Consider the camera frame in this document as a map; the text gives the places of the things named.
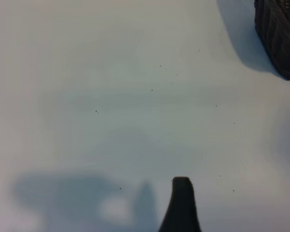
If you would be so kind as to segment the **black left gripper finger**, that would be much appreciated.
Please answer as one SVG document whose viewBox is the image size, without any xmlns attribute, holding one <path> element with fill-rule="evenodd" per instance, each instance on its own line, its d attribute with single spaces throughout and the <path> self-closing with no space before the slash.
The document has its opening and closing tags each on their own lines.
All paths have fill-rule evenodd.
<svg viewBox="0 0 290 232">
<path fill-rule="evenodd" d="M 201 232 L 193 184 L 188 177 L 172 179 L 172 194 L 160 232 Z"/>
</svg>

